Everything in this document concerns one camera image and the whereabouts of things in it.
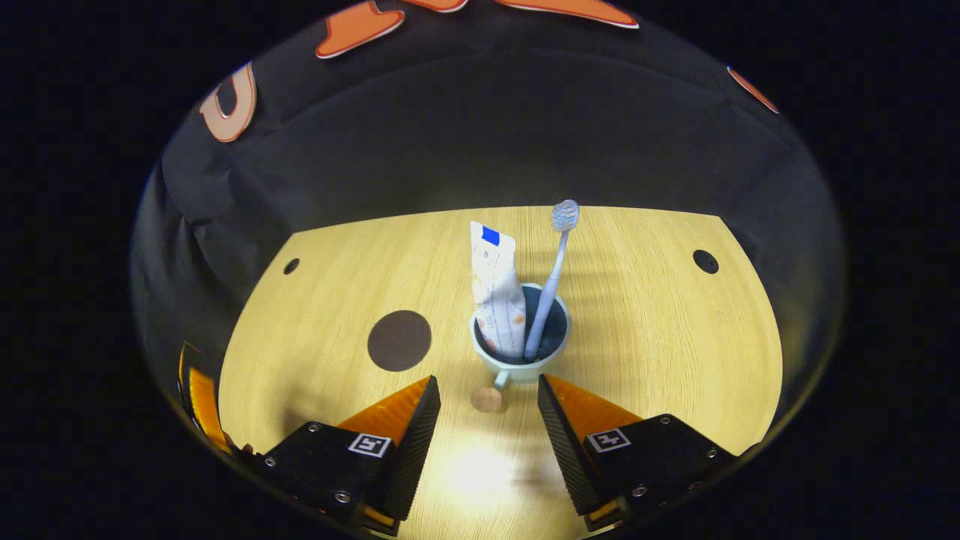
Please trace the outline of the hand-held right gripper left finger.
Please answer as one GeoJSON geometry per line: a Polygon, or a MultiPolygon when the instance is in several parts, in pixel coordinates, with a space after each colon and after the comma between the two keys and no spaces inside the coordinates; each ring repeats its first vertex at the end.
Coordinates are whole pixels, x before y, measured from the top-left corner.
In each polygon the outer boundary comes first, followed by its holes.
{"type": "Polygon", "coordinates": [[[338,426],[306,421],[271,450],[251,455],[251,471],[344,529],[397,536],[440,410],[438,380],[426,376],[338,426]]]}

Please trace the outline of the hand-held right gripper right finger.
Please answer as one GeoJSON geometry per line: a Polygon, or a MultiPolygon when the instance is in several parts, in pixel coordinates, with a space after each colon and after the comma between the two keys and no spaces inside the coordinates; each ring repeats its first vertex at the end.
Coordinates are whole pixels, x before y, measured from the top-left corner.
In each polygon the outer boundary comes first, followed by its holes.
{"type": "Polygon", "coordinates": [[[642,418],[549,373],[539,376],[537,404],[563,484],[589,531],[644,525],[739,459],[675,415],[642,418]]]}

